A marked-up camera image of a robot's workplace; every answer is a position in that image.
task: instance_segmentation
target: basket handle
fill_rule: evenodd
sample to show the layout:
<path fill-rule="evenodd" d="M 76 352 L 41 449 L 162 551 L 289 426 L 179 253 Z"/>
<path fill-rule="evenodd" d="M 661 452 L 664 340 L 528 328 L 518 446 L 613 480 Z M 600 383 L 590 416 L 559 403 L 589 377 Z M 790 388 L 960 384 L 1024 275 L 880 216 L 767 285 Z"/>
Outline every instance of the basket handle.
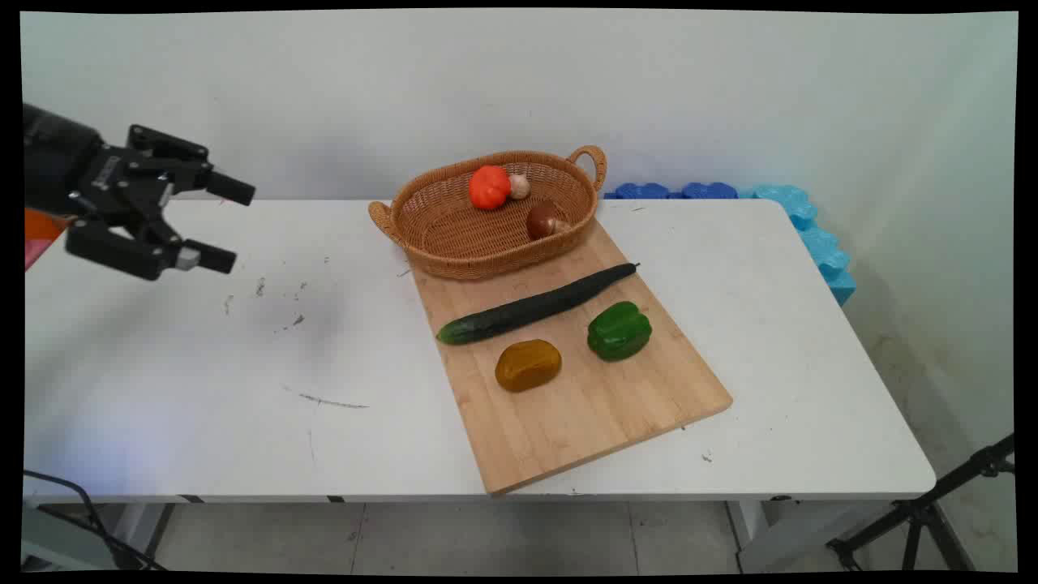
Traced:
<path fill-rule="evenodd" d="M 400 245 L 400 235 L 397 234 L 397 229 L 392 227 L 392 221 L 390 220 L 389 207 L 386 206 L 385 202 L 379 200 L 373 200 L 367 205 L 367 214 L 372 216 L 372 220 L 375 224 L 382 229 L 382 232 L 386 233 L 386 237 L 393 240 L 398 245 Z"/>
<path fill-rule="evenodd" d="M 573 150 L 573 154 L 567 160 L 576 164 L 581 154 L 586 154 L 595 161 L 595 192 L 598 192 L 602 189 L 602 185 L 605 184 L 605 152 L 596 145 L 582 145 Z"/>

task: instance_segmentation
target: black cable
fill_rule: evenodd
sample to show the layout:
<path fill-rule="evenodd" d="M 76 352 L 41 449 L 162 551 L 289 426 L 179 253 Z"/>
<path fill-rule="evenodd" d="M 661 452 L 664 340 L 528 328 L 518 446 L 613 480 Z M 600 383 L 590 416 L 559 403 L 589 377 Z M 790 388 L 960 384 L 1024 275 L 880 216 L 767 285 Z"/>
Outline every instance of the black cable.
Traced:
<path fill-rule="evenodd" d="M 160 564 L 159 562 L 153 560 L 147 555 L 145 555 L 145 554 L 141 553 L 140 551 L 138 551 L 138 550 L 130 547 L 125 541 L 119 540 L 118 538 L 116 538 L 113 535 L 110 535 L 107 532 L 103 532 L 100 529 L 94 529 L 93 527 L 91 527 L 89 525 L 86 525 L 85 523 L 77 521 L 77 520 L 75 520 L 75 519 L 73 519 L 73 518 L 71 518 L 71 517 L 69 517 L 69 516 L 66 516 L 64 513 L 60 513 L 58 511 L 55 511 L 54 509 L 49 509 L 47 507 L 37 507 L 37 510 L 40 511 L 40 512 L 43 512 L 43 513 L 47 513 L 48 516 L 51 516 L 52 518 L 59 519 L 59 520 L 61 520 L 63 522 L 66 522 L 66 523 L 71 523 L 72 525 L 75 525 L 76 527 L 78 527 L 80 529 L 84 529 L 86 531 L 89 531 L 90 533 L 93 533 L 93 534 L 98 535 L 99 537 L 101 537 L 102 539 L 104 539 L 107 544 L 109 544 L 109 547 L 115 546 L 115 547 L 119 548 L 120 550 L 130 553 L 135 558 L 137 558 L 138 560 L 140 560 L 141 562 L 143 562 L 148 568 L 154 568 L 154 569 L 160 569 L 162 572 L 167 572 L 166 568 L 162 564 Z"/>
<path fill-rule="evenodd" d="M 108 530 L 105 529 L 105 524 L 101 522 L 101 517 L 98 516 L 98 510 L 93 507 L 93 502 L 90 501 L 90 496 L 86 494 L 86 491 L 84 491 L 83 488 L 79 486 L 78 484 L 76 484 L 76 483 L 74 483 L 72 481 L 67 481 L 67 480 L 64 480 L 64 479 L 61 479 L 61 478 L 58 478 L 58 477 L 52 477 L 50 475 L 45 475 L 43 473 L 37 473 L 37 472 L 34 472 L 34 471 L 28 471 L 28 470 L 25 470 L 25 469 L 22 470 L 22 474 L 25 475 L 25 476 L 27 476 L 27 477 L 32 477 L 32 478 L 35 478 L 35 479 L 45 480 L 45 481 L 48 481 L 48 482 L 53 482 L 55 484 L 60 484 L 61 486 L 65 486 L 65 488 L 69 488 L 69 489 L 75 491 L 76 494 L 79 495 L 79 498 L 83 501 L 83 505 L 86 506 L 86 512 L 87 512 L 87 515 L 90 518 L 90 523 L 93 524 L 92 526 L 84 524 L 84 523 L 81 523 L 81 522 L 79 522 L 77 520 L 74 520 L 73 518 L 70 518 L 69 516 L 65 516 L 64 513 L 59 513 L 59 512 L 54 511 L 52 509 L 39 508 L 39 510 L 43 511 L 43 512 L 45 512 L 45 513 L 47 513 L 47 515 L 49 515 L 49 516 L 51 516 L 51 517 L 53 517 L 53 518 L 57 518 L 57 519 L 62 520 L 64 522 L 71 523 L 71 524 L 73 524 L 73 525 L 75 525 L 75 526 L 77 526 L 77 527 L 79 527 L 81 529 L 85 529 L 86 531 L 89 531 L 90 533 L 93 533 L 93 534 L 100 536 L 102 539 L 104 539 L 105 544 L 108 546 L 109 551 L 112 553 L 112 559 L 115 560 L 116 565 L 118 565 L 119 558 L 118 558 L 118 556 L 116 554 L 115 549 L 113 549 L 113 547 L 118 548 L 120 551 L 130 553 L 135 558 L 137 558 L 138 560 L 140 560 L 141 562 L 143 562 L 145 565 L 147 565 L 149 568 L 160 569 L 160 571 L 164 571 L 164 572 L 166 571 L 165 567 L 163 567 L 161 564 L 159 564 L 158 562 L 156 562 L 152 558 L 147 557 L 146 555 L 142 554 L 138 550 L 135 550 L 134 548 L 131 548 L 126 543 L 120 541 L 116 537 L 113 537 L 111 534 L 109 534 Z"/>

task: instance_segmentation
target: green bell pepper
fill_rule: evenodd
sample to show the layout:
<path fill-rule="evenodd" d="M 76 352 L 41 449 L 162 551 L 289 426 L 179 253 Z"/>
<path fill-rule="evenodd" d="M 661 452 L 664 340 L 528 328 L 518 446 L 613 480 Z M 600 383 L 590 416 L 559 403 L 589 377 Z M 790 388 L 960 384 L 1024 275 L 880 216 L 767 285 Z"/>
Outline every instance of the green bell pepper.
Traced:
<path fill-rule="evenodd" d="M 588 326 L 588 346 L 603 361 L 621 361 L 641 351 L 652 335 L 649 318 L 634 303 L 617 303 Z"/>

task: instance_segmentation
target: white table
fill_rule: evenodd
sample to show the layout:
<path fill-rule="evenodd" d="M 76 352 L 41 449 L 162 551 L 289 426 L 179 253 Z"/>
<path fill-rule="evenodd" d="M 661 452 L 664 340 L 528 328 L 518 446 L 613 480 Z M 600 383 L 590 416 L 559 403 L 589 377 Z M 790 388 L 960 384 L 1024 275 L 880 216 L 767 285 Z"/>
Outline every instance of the white table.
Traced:
<path fill-rule="evenodd" d="M 25 278 L 25 468 L 99 502 L 486 498 L 406 258 L 366 204 L 173 201 L 174 228 L 239 252 L 229 275 L 148 282 L 58 241 Z M 755 502 L 881 502 L 933 486 L 777 203 L 603 200 L 598 218 L 735 402 L 506 501 L 741 502 L 753 568 L 782 559 L 776 545 L 788 555 L 768 536 L 797 527 L 762 524 Z M 23 495 L 77 500 L 31 479 Z M 849 521 L 822 515 L 799 528 L 820 537 Z"/>

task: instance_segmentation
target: wicker basket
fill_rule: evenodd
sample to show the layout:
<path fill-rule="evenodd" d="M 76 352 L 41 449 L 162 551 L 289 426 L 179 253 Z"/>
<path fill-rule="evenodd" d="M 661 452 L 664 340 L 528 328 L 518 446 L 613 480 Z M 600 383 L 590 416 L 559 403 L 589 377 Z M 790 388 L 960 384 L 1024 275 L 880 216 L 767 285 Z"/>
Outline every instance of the wicker basket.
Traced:
<path fill-rule="evenodd" d="M 575 164 L 582 154 L 595 161 L 594 183 Z M 507 200 L 493 211 L 474 207 L 468 180 L 485 164 L 526 174 L 529 196 Z M 605 152 L 594 145 L 577 148 L 569 159 L 541 151 L 502 151 L 426 172 L 405 185 L 391 206 L 373 201 L 367 211 L 375 224 L 404 248 L 411 266 L 433 275 L 477 279 L 576 247 L 595 217 L 605 167 Z M 542 200 L 554 203 L 558 218 L 573 226 L 531 241 L 526 215 Z"/>

